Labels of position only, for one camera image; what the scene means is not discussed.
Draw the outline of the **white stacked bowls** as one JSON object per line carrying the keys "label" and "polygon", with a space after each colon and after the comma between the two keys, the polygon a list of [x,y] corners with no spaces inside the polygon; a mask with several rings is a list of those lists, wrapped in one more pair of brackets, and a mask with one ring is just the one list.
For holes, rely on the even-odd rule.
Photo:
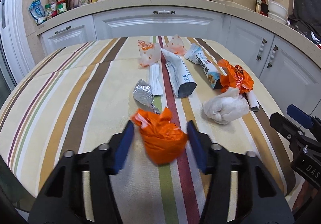
{"label": "white stacked bowls", "polygon": [[287,23],[287,16],[288,16],[288,12],[287,9],[275,2],[275,1],[270,1],[268,4],[268,17],[272,18],[275,21],[278,21],[282,24],[286,24]]}

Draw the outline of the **dark oil bottle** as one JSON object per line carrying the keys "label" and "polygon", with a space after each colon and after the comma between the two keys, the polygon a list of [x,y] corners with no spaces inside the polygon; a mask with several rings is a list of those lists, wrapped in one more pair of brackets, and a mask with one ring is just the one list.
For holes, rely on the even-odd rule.
{"label": "dark oil bottle", "polygon": [[261,13],[261,5],[262,5],[262,0],[256,0],[255,12],[258,13],[258,14]]}

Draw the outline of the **white DHA packaging pouch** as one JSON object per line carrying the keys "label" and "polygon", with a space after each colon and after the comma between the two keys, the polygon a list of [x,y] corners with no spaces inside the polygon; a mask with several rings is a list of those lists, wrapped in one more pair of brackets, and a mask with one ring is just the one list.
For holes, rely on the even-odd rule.
{"label": "white DHA packaging pouch", "polygon": [[190,96],[196,88],[192,74],[186,67],[183,59],[165,49],[161,49],[165,58],[165,66],[169,72],[169,78],[174,95],[177,98],[185,98]]}

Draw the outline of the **white blue PICC pouch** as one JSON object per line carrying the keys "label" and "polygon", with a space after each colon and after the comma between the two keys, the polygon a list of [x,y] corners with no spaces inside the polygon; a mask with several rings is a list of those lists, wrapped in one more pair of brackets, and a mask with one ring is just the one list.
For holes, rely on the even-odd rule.
{"label": "white blue PICC pouch", "polygon": [[221,89],[220,72],[214,64],[205,56],[201,47],[193,43],[184,57],[194,64],[200,65],[209,81],[212,89]]}

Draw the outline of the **orange dotted wrapper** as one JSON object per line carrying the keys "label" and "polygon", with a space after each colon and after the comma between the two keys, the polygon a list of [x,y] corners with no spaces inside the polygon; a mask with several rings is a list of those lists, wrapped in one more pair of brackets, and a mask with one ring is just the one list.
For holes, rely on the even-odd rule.
{"label": "orange dotted wrapper", "polygon": [[166,43],[164,49],[181,57],[187,52],[181,37],[178,35],[174,35],[172,39]]}
{"label": "orange dotted wrapper", "polygon": [[140,67],[151,66],[161,59],[161,46],[159,43],[138,40],[138,49]]}

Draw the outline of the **silver foil wrapper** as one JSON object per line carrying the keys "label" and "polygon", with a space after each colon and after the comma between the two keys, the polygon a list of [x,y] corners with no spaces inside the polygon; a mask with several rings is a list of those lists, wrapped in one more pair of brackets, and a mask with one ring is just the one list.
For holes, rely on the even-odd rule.
{"label": "silver foil wrapper", "polygon": [[160,114],[159,109],[154,105],[154,96],[151,85],[140,79],[133,90],[133,98],[144,106],[149,107],[155,114]]}

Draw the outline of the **small orange plastic bag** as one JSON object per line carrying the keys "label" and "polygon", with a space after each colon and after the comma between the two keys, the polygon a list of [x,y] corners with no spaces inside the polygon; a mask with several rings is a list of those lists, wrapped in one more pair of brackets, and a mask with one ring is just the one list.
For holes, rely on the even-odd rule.
{"label": "small orange plastic bag", "polygon": [[164,108],[160,114],[138,109],[131,121],[139,127],[145,150],[156,165],[171,163],[184,151],[188,136],[171,122],[172,112]]}

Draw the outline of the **orange bag with black print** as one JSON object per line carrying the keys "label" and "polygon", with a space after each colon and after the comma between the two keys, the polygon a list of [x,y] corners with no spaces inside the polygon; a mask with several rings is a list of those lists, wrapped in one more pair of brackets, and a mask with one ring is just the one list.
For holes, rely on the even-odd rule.
{"label": "orange bag with black print", "polygon": [[253,90],[254,81],[240,65],[233,66],[227,60],[220,59],[218,66],[226,69],[226,75],[220,75],[222,93],[229,88],[238,88],[241,95]]}

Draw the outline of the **striped tablecloth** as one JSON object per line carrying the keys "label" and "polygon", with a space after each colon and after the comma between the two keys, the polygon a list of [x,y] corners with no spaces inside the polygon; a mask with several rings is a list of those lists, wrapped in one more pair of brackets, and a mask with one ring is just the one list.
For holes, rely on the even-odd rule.
{"label": "striped tablecloth", "polygon": [[[141,107],[133,90],[140,79],[148,79],[148,69],[139,67],[139,57],[135,37],[61,48],[13,90],[1,108],[1,157],[32,196],[65,151],[84,153],[107,143]],[[211,88],[199,65],[186,61],[186,67],[197,86],[189,97],[177,98],[165,60],[160,61],[164,93],[154,99],[155,106],[170,109],[182,130],[193,121],[230,151],[255,151],[280,189],[290,193],[296,185],[291,152],[269,124],[279,107],[260,80],[254,79],[260,110],[219,125],[203,113],[203,103],[219,91]],[[124,223],[197,223],[210,177],[198,170],[189,145],[173,162],[155,165],[135,129],[125,166],[111,180]]]}

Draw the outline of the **white chopstick sleeve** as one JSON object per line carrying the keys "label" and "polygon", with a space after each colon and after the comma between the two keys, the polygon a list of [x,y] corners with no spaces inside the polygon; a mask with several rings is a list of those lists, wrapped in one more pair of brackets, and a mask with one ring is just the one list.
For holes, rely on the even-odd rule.
{"label": "white chopstick sleeve", "polygon": [[163,94],[163,88],[159,81],[160,66],[159,63],[150,65],[148,83],[151,86],[151,91],[154,96],[160,96]]}

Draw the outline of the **dark hanging garment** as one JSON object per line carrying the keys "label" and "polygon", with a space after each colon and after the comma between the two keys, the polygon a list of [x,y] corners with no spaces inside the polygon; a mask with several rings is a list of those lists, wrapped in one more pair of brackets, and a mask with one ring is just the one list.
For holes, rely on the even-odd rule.
{"label": "dark hanging garment", "polygon": [[290,26],[320,47],[320,0],[293,0]]}

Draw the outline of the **white paper sleeve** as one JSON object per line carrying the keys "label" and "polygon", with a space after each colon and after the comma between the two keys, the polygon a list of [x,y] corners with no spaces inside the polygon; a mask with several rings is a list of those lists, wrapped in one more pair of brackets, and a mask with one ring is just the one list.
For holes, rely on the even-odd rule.
{"label": "white paper sleeve", "polygon": [[249,91],[249,92],[247,92],[245,94],[246,94],[246,98],[248,100],[250,109],[252,111],[254,111],[254,112],[259,111],[260,110],[260,105],[258,103],[258,100],[257,100],[257,97],[256,97],[256,95],[254,93],[254,90],[251,90],[251,91]]}

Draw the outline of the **red packet by bottle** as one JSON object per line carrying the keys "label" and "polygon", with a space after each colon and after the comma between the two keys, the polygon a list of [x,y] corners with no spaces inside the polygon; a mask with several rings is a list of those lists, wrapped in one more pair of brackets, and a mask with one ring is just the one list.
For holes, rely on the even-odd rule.
{"label": "red packet by bottle", "polygon": [[268,16],[268,0],[261,0],[261,12],[260,14]]}

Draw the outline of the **white plastic bag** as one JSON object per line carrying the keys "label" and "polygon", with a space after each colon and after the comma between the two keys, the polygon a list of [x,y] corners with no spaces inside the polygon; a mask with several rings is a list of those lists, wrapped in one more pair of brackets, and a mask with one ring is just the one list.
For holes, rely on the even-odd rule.
{"label": "white plastic bag", "polygon": [[238,88],[226,92],[203,103],[205,115],[218,124],[228,124],[249,113],[249,105]]}

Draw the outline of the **blue white snack bag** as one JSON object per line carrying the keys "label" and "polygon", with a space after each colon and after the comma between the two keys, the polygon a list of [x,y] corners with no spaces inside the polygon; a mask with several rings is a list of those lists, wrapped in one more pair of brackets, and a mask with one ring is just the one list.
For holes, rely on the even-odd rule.
{"label": "blue white snack bag", "polygon": [[46,12],[41,5],[40,0],[34,0],[29,6],[29,12],[37,25],[44,23],[47,20]]}

